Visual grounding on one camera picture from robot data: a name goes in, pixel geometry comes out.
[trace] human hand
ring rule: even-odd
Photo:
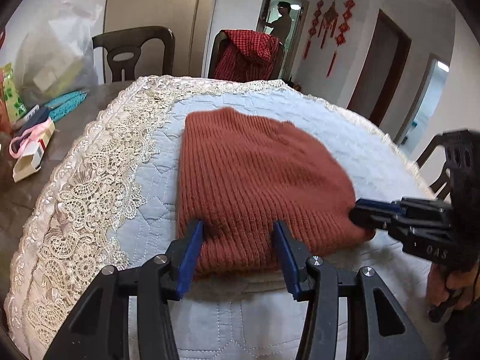
[[[469,272],[455,271],[448,275],[447,281],[443,277],[443,272],[438,264],[432,263],[430,273],[428,274],[427,294],[428,302],[434,306],[448,299],[447,288],[451,290],[459,290],[464,288],[462,296],[454,306],[455,310],[463,310],[472,301],[480,297],[480,280],[477,278],[479,265],[476,264]]]

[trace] person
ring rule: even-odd
[[[428,274],[427,281],[427,301],[433,306],[439,306],[440,303],[448,299],[447,288],[459,290],[464,288],[462,296],[454,306],[455,310],[463,310],[474,300],[480,297],[480,279],[478,278],[478,263],[469,272],[455,271],[448,275],[447,280],[443,277],[440,266],[433,263]]]
[[[267,27],[273,28],[270,35],[278,38],[280,42],[282,42],[285,46],[285,40],[290,33],[290,27],[292,25],[292,19],[290,18],[290,11],[292,8],[290,6],[290,3],[288,3],[287,1],[280,1],[278,3],[277,9],[281,17],[271,23],[267,23],[265,21],[264,24]]]

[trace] teal crochet item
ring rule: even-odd
[[[62,119],[65,115],[78,107],[78,104],[85,100],[87,94],[88,93],[85,91],[70,92],[46,103],[45,106],[52,109],[50,111],[51,119],[54,122]]]

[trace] red knit hat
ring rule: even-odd
[[[349,220],[352,184],[328,150],[289,122],[232,108],[185,120],[178,174],[178,233],[204,223],[200,274],[278,268],[273,222],[325,256],[371,239]]]

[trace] green snack package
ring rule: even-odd
[[[13,124],[25,116],[27,109],[15,88],[14,70],[11,68],[11,63],[6,64],[3,68],[3,97],[5,99],[5,105],[7,106],[10,123]]]

